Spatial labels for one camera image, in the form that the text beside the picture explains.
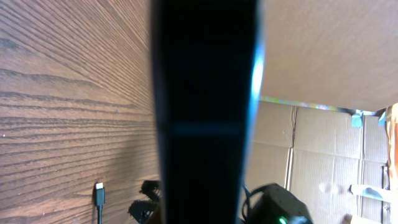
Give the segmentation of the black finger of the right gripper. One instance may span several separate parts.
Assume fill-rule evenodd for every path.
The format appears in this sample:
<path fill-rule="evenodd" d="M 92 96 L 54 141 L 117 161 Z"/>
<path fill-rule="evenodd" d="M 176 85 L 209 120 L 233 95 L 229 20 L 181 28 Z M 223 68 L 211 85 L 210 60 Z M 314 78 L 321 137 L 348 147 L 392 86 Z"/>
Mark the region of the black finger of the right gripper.
<path fill-rule="evenodd" d="M 147 200 L 135 200 L 130 205 L 128 213 L 140 224 L 145 223 L 155 212 L 160 203 L 160 181 L 145 180 L 139 191 Z"/>

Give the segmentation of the smartphone with blue screen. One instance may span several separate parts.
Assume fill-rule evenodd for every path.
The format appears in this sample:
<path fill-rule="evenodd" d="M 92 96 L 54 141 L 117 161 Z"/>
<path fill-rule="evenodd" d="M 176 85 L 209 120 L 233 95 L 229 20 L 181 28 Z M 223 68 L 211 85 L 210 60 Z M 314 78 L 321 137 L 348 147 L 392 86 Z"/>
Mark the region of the smartphone with blue screen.
<path fill-rule="evenodd" d="M 265 62 L 260 1 L 150 4 L 164 223 L 236 223 Z"/>

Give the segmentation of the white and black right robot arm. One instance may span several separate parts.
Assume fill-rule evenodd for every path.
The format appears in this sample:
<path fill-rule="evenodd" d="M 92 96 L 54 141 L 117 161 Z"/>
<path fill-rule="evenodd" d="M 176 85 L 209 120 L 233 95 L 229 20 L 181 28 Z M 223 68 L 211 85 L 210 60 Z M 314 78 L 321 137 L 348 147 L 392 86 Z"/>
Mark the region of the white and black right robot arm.
<path fill-rule="evenodd" d="M 243 187 L 246 196 L 239 223 L 267 224 L 311 224 L 313 220 L 307 206 L 287 189 L 278 184 L 268 184 L 249 191 Z M 128 214 L 138 223 L 153 219 L 160 202 L 160 181 L 145 180 L 141 185 L 141 194 L 147 200 L 135 200 Z"/>

